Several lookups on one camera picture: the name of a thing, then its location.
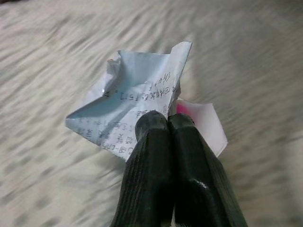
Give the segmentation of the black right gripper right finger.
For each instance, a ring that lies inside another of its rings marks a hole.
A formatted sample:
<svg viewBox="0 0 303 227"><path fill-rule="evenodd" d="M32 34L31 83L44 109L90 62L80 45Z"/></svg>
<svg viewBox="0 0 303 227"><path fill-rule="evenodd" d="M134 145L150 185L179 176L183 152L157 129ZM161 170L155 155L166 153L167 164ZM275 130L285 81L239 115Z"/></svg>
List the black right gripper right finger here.
<svg viewBox="0 0 303 227"><path fill-rule="evenodd" d="M178 227L246 227L227 174L185 114L168 118L177 165Z"/></svg>

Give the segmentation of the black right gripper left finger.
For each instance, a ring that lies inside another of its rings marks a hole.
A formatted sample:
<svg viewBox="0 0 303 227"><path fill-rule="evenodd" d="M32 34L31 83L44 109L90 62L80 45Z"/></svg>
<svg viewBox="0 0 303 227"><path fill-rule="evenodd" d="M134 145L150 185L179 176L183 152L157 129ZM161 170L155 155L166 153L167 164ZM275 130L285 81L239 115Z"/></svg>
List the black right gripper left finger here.
<svg viewBox="0 0 303 227"><path fill-rule="evenodd" d="M174 209L174 157L165 116L144 114L135 125L137 144L125 165L115 227L169 227Z"/></svg>

